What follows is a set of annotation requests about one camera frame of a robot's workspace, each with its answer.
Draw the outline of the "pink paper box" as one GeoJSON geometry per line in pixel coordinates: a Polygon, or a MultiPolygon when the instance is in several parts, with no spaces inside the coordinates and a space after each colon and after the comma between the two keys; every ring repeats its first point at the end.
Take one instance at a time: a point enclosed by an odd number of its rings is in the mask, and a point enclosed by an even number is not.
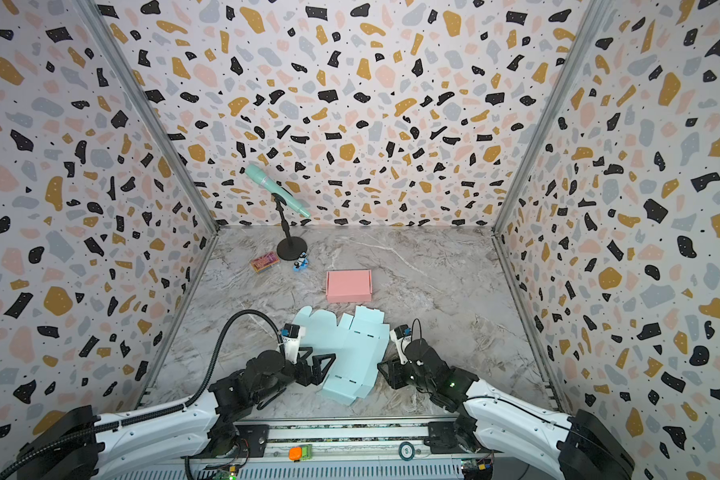
{"type": "Polygon", "coordinates": [[[363,303],[372,300],[370,270],[329,271],[326,275],[326,299],[329,303],[363,303]]]}

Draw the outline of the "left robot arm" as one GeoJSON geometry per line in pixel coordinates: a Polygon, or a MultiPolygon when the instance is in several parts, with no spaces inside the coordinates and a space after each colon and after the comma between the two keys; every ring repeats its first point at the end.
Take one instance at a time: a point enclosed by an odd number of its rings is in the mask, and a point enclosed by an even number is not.
{"type": "Polygon", "coordinates": [[[239,436],[236,424],[288,386],[319,385],[335,354],[301,347],[294,359],[266,350],[188,399],[119,414],[89,406],[64,414],[25,444],[0,479],[111,479],[178,457],[209,454],[239,436]]]}

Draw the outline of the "mint paper box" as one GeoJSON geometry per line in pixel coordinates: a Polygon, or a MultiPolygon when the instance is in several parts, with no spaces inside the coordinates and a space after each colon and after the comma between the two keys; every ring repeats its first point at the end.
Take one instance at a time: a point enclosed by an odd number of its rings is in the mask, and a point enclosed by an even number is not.
{"type": "Polygon", "coordinates": [[[358,306],[353,314],[338,317],[326,310],[305,306],[294,317],[294,323],[306,329],[302,344],[316,355],[334,354],[336,360],[328,369],[320,394],[343,405],[365,398],[378,376],[390,341],[390,325],[381,310],[358,306]]]}

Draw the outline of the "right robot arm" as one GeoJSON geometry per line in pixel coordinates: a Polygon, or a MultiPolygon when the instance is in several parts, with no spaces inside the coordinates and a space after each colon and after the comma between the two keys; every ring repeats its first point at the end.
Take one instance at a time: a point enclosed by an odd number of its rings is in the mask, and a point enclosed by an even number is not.
{"type": "Polygon", "coordinates": [[[432,448],[465,453],[503,453],[554,479],[630,479],[631,455],[593,414],[534,406],[476,374],[450,366],[426,340],[398,349],[377,364],[394,390],[414,387],[456,419],[432,448]]]}

